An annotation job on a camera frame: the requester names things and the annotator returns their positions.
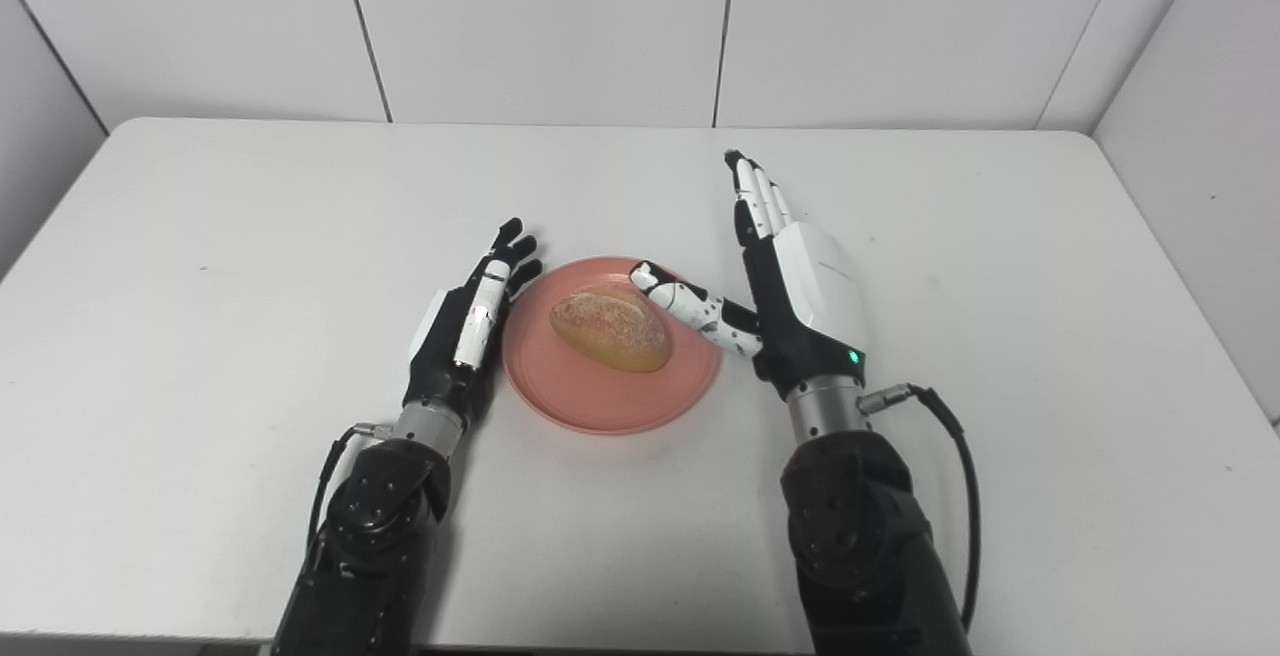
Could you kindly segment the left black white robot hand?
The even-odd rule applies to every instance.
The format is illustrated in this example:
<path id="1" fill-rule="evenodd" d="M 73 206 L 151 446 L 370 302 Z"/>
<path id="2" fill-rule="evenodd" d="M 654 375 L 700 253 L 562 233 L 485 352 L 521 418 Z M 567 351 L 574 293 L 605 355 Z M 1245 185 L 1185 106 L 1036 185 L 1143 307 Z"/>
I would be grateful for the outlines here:
<path id="1" fill-rule="evenodd" d="M 404 406 L 443 406 L 463 428 L 484 416 L 493 397 L 502 329 L 517 297 L 544 270 L 536 250 L 538 238 L 513 217 L 468 277 L 436 293 L 425 336 L 410 360 Z"/>

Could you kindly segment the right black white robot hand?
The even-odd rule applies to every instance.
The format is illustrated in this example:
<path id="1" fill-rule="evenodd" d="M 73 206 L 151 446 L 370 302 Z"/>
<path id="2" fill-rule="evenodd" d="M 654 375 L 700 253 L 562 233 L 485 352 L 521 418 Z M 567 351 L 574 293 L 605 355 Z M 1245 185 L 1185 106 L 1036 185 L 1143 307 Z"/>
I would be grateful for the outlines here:
<path id="1" fill-rule="evenodd" d="M 735 191 L 733 232 L 753 306 L 639 261 L 631 283 L 662 311 L 727 352 L 787 398 L 804 383 L 867 386 L 869 334 L 860 288 L 845 249 L 799 220 L 781 187 L 739 150 L 724 154 Z"/>

